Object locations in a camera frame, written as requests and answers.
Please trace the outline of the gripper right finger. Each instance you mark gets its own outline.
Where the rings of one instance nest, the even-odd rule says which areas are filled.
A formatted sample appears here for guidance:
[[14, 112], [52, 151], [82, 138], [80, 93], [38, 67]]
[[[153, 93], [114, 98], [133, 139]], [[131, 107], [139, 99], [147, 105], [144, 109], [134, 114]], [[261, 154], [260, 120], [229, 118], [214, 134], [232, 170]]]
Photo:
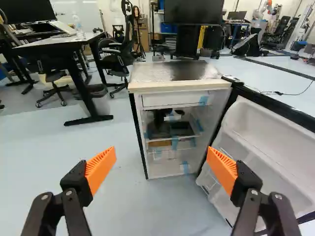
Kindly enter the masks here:
[[263, 181], [243, 161], [229, 158], [209, 147], [206, 162], [239, 212], [233, 236], [255, 235], [261, 217], [268, 236], [299, 236], [301, 231], [290, 200], [278, 192], [261, 192]]

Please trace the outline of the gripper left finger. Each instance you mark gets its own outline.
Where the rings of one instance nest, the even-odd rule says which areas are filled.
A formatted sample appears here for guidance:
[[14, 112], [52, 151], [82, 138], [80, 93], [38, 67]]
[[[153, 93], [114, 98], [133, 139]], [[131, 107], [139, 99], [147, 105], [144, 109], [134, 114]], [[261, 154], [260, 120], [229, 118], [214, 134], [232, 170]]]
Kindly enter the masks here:
[[116, 160], [115, 149], [110, 147], [90, 160], [79, 161], [60, 180], [61, 193], [44, 192], [34, 198], [21, 234], [54, 236], [64, 218], [68, 235], [90, 236], [84, 208], [93, 201]]

